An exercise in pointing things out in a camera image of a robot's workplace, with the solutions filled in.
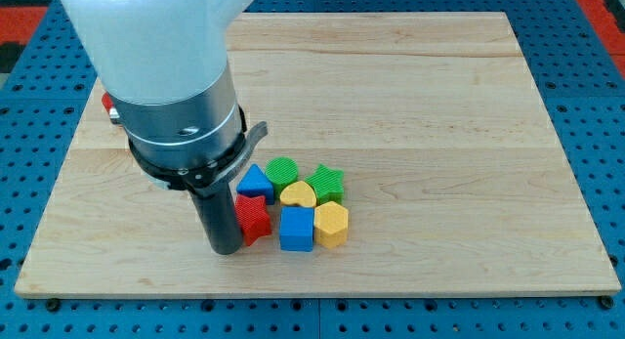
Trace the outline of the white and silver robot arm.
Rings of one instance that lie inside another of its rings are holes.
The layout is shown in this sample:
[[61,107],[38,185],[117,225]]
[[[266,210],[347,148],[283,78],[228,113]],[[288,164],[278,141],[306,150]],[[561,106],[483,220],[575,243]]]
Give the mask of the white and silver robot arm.
[[242,131],[226,30],[254,0],[61,0],[132,148],[191,169]]

